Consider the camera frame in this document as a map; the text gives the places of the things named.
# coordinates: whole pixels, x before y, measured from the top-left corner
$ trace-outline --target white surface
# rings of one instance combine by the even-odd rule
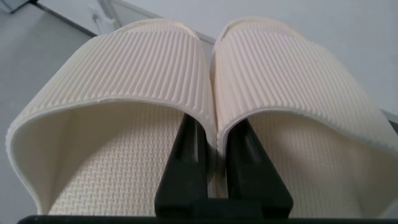
[[[39,3],[95,34],[100,33],[89,8],[96,0],[39,0]]]
[[[74,51],[89,39],[31,4],[13,14],[0,11],[1,224],[15,224],[37,211],[8,161],[4,145],[7,128]]]
[[[216,39],[229,21],[242,16],[286,22],[330,50],[384,114],[398,122],[397,1],[123,1],[186,23],[210,40]]]

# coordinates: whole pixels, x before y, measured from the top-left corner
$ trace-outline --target textured footbed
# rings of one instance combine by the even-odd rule
[[[11,124],[7,152],[39,214],[155,215],[184,113],[215,148],[201,41],[144,20],[81,46]]]
[[[73,111],[49,214],[155,215],[155,193],[182,115],[140,103]]]
[[[211,81],[221,158],[229,130],[249,117],[293,196],[291,217],[380,217],[398,197],[398,136],[351,74],[287,25],[226,26]]]

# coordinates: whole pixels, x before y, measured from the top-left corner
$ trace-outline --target slipper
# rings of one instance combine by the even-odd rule
[[[183,114],[215,148],[201,41],[149,19],[80,47],[11,124],[9,160],[39,214],[155,215]]]
[[[323,47],[272,19],[238,19],[216,41],[210,75],[220,157],[249,117],[293,198],[290,217],[375,218],[394,203],[397,134]]]

